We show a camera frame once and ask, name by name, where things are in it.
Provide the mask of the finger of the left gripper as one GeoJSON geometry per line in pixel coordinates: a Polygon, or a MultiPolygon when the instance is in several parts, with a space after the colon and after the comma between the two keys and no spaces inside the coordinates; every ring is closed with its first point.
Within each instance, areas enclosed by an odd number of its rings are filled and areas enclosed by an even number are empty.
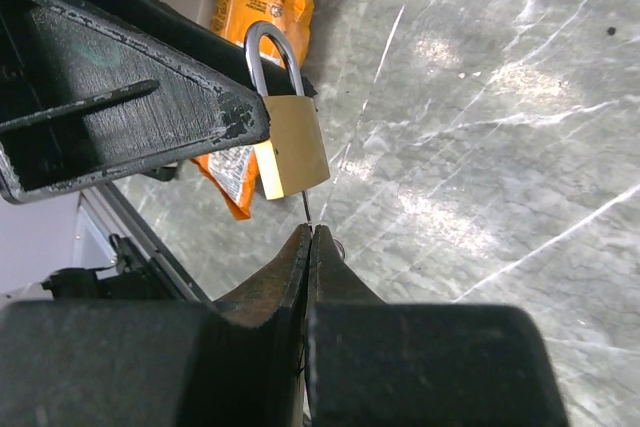
{"type": "Polygon", "coordinates": [[[159,0],[88,0],[105,12],[186,56],[215,92],[254,97],[243,50],[177,13],[159,0]]]}
{"type": "Polygon", "coordinates": [[[11,203],[268,132],[256,93],[85,0],[1,0],[1,194],[11,203]]]}

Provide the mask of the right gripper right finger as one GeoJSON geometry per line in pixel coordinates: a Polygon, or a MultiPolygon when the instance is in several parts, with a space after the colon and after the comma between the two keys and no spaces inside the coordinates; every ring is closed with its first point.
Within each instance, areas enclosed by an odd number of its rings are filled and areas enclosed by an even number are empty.
{"type": "Polygon", "coordinates": [[[315,228],[308,265],[309,310],[321,304],[385,305],[346,264],[326,225],[315,228]]]}

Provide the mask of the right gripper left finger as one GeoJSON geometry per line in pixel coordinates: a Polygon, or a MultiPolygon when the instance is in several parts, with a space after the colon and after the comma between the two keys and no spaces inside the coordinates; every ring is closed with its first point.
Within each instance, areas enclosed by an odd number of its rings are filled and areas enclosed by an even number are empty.
{"type": "Polygon", "coordinates": [[[300,329],[311,239],[308,225],[295,227],[266,265],[213,303],[209,324],[216,330],[300,329]]]}

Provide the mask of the small brass key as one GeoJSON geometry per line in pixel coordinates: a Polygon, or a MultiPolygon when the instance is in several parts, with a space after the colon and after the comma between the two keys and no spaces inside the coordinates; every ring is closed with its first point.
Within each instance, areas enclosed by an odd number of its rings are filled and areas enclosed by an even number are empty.
{"type": "MultiPolygon", "coordinates": [[[[310,204],[309,204],[309,198],[308,198],[308,194],[307,194],[306,190],[303,190],[301,192],[301,198],[302,198],[302,202],[303,202],[303,208],[304,208],[306,223],[310,227],[311,232],[314,232],[314,222],[312,220],[311,209],[310,209],[310,204]]],[[[337,238],[334,238],[333,242],[334,242],[335,247],[338,250],[340,258],[342,260],[344,260],[346,258],[346,251],[345,251],[345,248],[344,248],[342,242],[337,238]]]]}

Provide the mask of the small brass padlock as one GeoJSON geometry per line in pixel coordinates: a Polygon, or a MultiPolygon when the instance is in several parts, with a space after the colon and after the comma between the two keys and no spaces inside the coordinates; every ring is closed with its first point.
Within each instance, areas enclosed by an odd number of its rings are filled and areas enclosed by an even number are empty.
{"type": "Polygon", "coordinates": [[[285,34],[269,22],[257,21],[246,33],[244,53],[250,79],[269,115],[269,138],[254,146],[265,197],[277,200],[325,182],[330,171],[316,106],[305,95],[299,64],[285,34]],[[260,55],[263,37],[284,61],[293,95],[268,93],[260,55]]]}

